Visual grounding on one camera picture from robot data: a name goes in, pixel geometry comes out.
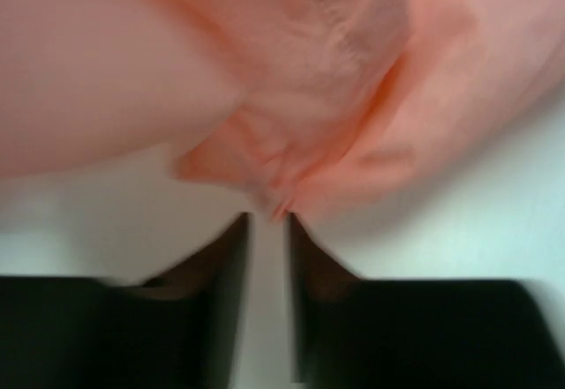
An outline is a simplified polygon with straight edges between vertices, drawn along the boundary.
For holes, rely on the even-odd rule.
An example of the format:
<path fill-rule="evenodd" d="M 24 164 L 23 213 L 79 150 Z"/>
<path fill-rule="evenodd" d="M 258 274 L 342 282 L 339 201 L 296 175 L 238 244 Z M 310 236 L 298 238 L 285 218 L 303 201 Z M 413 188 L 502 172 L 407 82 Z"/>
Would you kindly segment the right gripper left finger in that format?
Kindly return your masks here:
<path fill-rule="evenodd" d="M 227 388 L 251 218 L 147 281 L 3 276 L 4 388 Z"/>

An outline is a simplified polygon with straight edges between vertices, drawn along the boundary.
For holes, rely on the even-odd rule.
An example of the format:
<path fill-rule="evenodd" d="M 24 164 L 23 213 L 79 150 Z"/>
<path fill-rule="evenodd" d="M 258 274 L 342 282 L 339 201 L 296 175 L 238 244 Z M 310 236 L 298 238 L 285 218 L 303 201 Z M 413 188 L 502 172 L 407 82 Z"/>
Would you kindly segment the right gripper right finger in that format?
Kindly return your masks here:
<path fill-rule="evenodd" d="M 305 388 L 561 388 L 564 360 L 515 280 L 371 280 L 287 220 Z"/>

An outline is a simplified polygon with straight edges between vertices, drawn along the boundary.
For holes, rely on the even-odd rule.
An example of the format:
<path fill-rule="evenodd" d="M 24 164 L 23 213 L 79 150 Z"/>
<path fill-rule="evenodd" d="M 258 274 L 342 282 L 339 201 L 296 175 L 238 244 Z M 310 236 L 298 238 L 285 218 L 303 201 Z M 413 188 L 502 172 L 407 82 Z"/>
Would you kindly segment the salmon pink jacket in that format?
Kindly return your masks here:
<path fill-rule="evenodd" d="M 161 143 L 274 217 L 426 177 L 564 79 L 564 0 L 1 0 L 1 174 Z"/>

